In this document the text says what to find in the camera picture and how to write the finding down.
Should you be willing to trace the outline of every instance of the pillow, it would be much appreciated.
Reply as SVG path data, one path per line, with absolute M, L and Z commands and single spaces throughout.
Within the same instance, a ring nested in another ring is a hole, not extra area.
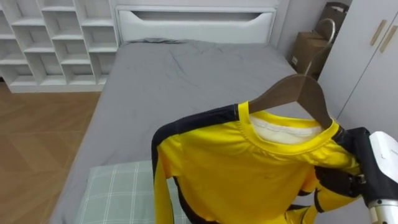
M 178 201 L 177 186 L 168 180 L 175 224 L 189 224 Z M 155 223 L 151 161 L 90 170 L 75 224 Z

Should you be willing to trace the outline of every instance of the cardboard box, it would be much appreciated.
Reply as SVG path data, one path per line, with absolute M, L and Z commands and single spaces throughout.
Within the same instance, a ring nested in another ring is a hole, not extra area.
M 336 25 L 336 33 L 335 36 L 333 37 L 333 42 L 335 41 L 337 34 L 340 31 L 341 25 L 343 25 L 348 10 L 349 6 L 340 2 L 328 2 L 323 8 L 319 21 L 326 18 L 330 18 L 335 22 Z M 325 39 L 329 39 L 332 31 L 331 24 L 329 22 L 318 23 L 315 28 L 315 31 Z
M 294 43 L 290 64 L 297 73 L 305 74 L 307 67 L 312 64 L 307 75 L 318 79 L 320 72 L 330 53 L 330 47 L 322 51 L 328 41 L 320 34 L 313 32 L 299 32 Z

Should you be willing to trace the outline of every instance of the white cubby shelf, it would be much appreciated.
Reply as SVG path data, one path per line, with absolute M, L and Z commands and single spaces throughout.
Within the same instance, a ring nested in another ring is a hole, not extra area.
M 0 77 L 13 93 L 101 91 L 117 50 L 108 0 L 0 1 Z

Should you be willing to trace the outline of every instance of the yellow shirt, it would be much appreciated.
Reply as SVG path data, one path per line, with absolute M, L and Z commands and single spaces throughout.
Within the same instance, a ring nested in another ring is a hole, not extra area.
M 261 136 L 254 120 L 265 127 Z M 313 120 L 249 114 L 248 102 L 167 124 L 152 140 L 155 222 L 173 223 L 166 183 L 173 177 L 193 224 L 311 223 L 317 212 L 354 200 L 321 186 L 315 175 L 315 166 L 359 172 L 335 141 L 342 135 L 336 122 L 322 131 Z M 287 212 L 298 194 L 315 187 L 313 206 Z

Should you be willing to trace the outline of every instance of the gold handle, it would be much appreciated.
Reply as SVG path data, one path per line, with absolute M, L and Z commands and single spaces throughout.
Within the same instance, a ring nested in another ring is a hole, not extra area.
M 391 28 L 390 33 L 388 33 L 386 39 L 384 40 L 384 43 L 383 43 L 383 44 L 381 45 L 381 47 L 380 47 L 380 52 L 381 52 L 381 53 L 383 53 L 383 52 L 386 50 L 386 48 L 387 48 L 389 42 L 391 41 L 392 37 L 393 37 L 394 34 L 396 33 L 397 28 L 398 28 L 398 26 L 393 26 L 393 27 Z
M 385 26 L 386 24 L 387 24 L 387 21 L 386 21 L 385 19 L 383 19 L 383 20 L 380 22 L 379 27 L 377 28 L 376 32 L 374 33 L 374 35 L 373 35 L 373 37 L 372 37 L 371 46 L 373 46 L 373 45 L 376 43 L 377 38 L 379 38 L 379 36 L 380 36 L 380 34 L 381 34 L 381 31 L 383 31 L 383 28 L 384 28 L 384 26 Z

